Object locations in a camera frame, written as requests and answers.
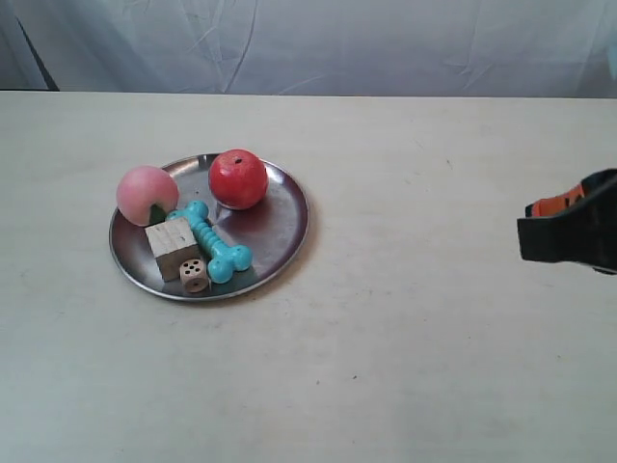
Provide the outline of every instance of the wooden block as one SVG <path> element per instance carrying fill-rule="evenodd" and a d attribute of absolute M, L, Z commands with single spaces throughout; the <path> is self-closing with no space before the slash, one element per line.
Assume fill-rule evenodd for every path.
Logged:
<path fill-rule="evenodd" d="M 184 261 L 201 259 L 200 247 L 185 217 L 147 227 L 146 236 L 164 282 L 180 278 Z"/>
<path fill-rule="evenodd" d="M 200 292 L 210 286 L 202 259 L 189 259 L 180 265 L 180 280 L 187 292 Z"/>

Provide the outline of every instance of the peach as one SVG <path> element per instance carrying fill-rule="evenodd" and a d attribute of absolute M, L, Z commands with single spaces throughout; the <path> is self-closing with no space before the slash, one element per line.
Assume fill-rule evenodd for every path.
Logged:
<path fill-rule="evenodd" d="M 131 169 L 118 184 L 118 210 L 131 224 L 146 227 L 161 222 L 177 206 L 180 192 L 175 180 L 158 167 Z"/>

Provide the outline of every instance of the dog bone toy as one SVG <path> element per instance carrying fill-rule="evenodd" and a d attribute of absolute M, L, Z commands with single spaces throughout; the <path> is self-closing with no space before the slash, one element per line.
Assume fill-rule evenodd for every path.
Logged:
<path fill-rule="evenodd" d="M 192 201 L 185 208 L 171 212 L 166 220 L 186 217 L 189 227 L 200 246 L 212 257 L 208 275 L 213 283 L 227 283 L 233 272 L 247 270 L 253 262 L 253 253 L 247 246 L 229 247 L 205 222 L 208 206 L 203 201 Z"/>

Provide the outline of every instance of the plate rim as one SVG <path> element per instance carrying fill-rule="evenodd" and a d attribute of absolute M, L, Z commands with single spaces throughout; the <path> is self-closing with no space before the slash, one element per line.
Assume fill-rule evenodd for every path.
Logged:
<path fill-rule="evenodd" d="M 172 161 L 164 166 L 161 167 L 161 169 L 167 171 L 168 168 L 170 168 L 171 166 L 173 166 L 174 164 L 180 163 L 182 161 L 188 161 L 191 159 L 198 159 L 200 157 L 206 157 L 206 156 L 218 156 L 220 154 L 222 154 L 223 151 L 221 152 L 207 152 L 207 153 L 202 153 L 202 154 L 196 154 L 193 156 L 186 156 L 186 157 L 182 157 L 180 159 L 177 159 L 176 161 Z M 295 260 L 295 258 L 298 257 L 298 254 L 300 253 L 300 251 L 302 250 L 302 248 L 304 247 L 306 241 L 307 241 L 307 237 L 309 236 L 309 229 L 311 227 L 311 223 L 312 223 L 312 208 L 310 205 L 310 201 L 309 201 L 309 196 L 307 195 L 307 192 L 305 190 L 305 188 L 302 186 L 302 184 L 296 179 L 296 177 L 294 177 L 293 175 L 291 175 L 286 169 L 283 169 L 282 167 L 280 167 L 279 165 L 275 164 L 274 162 L 270 162 L 266 159 L 263 159 L 261 157 L 259 157 L 259 159 L 261 160 L 261 162 L 264 162 L 265 164 L 268 164 L 269 166 L 277 169 L 278 171 L 284 173 L 288 178 L 291 178 L 293 180 L 293 182 L 296 184 L 296 186 L 298 187 L 298 189 L 300 190 L 300 193 L 302 194 L 302 198 L 306 207 L 306 211 L 307 211 L 307 225 L 305 226 L 304 232 L 302 234 L 302 237 L 300 238 L 300 242 L 298 243 L 298 245 L 296 246 L 296 249 L 293 251 L 293 253 L 291 253 L 291 255 L 289 256 L 289 259 L 287 259 L 276 271 L 272 272 L 271 275 L 269 275 L 268 277 L 259 280 L 257 283 L 250 285 L 250 286 L 246 286 L 243 287 L 242 289 L 238 289 L 236 291 L 233 292 L 228 292 L 225 294 L 219 294 L 217 296 L 208 296 L 208 297 L 187 297 L 187 296 L 181 296 L 181 295 L 174 295 L 174 294 L 168 294 L 167 292 L 164 291 L 159 291 L 157 289 L 154 289 L 140 281 L 138 281 L 136 278 L 134 278 L 131 274 L 129 274 L 126 269 L 123 267 L 123 265 L 120 263 L 120 259 L 118 258 L 118 255 L 116 254 L 116 251 L 114 250 L 114 243 L 113 243 L 113 234 L 112 234 L 112 230 L 114 227 L 114 222 L 116 220 L 116 217 L 118 214 L 120 214 L 120 210 L 118 209 L 118 207 L 116 206 L 116 208 L 114 209 L 112 216 L 111 216 L 111 220 L 109 222 L 109 231 L 108 231 L 108 240 L 109 240 L 109 248 L 110 248 L 110 252 L 111 255 L 114 259 L 114 262 L 116 263 L 116 266 L 120 269 L 121 273 L 124 275 L 124 277 L 126 277 L 131 283 L 133 283 L 133 285 L 139 287 L 140 289 L 154 295 L 154 296 L 158 296 L 162 299 L 167 299 L 167 300 L 173 300 L 173 301 L 178 301 L 178 302 L 188 302 L 188 303 L 198 303 L 198 302 L 214 302 L 214 301 L 221 301 L 224 299 L 231 299 L 233 297 L 237 297 L 237 296 L 241 296 L 243 294 L 246 294 L 248 292 L 251 292 L 261 286 L 266 285 L 267 283 L 271 282 L 272 280 L 274 280 L 275 278 L 279 277 L 280 274 L 291 264 L 291 262 L 293 260 Z"/>

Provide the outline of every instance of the red apple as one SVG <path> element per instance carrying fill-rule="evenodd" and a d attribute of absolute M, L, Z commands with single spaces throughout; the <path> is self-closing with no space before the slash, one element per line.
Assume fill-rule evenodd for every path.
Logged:
<path fill-rule="evenodd" d="M 131 224 L 146 227 L 165 220 L 177 206 L 180 192 L 175 180 L 158 167 L 131 169 L 118 184 L 118 210 Z"/>
<path fill-rule="evenodd" d="M 216 156 L 208 180 L 214 198 L 229 209 L 253 207 L 268 189 L 266 167 L 246 150 L 229 150 Z"/>

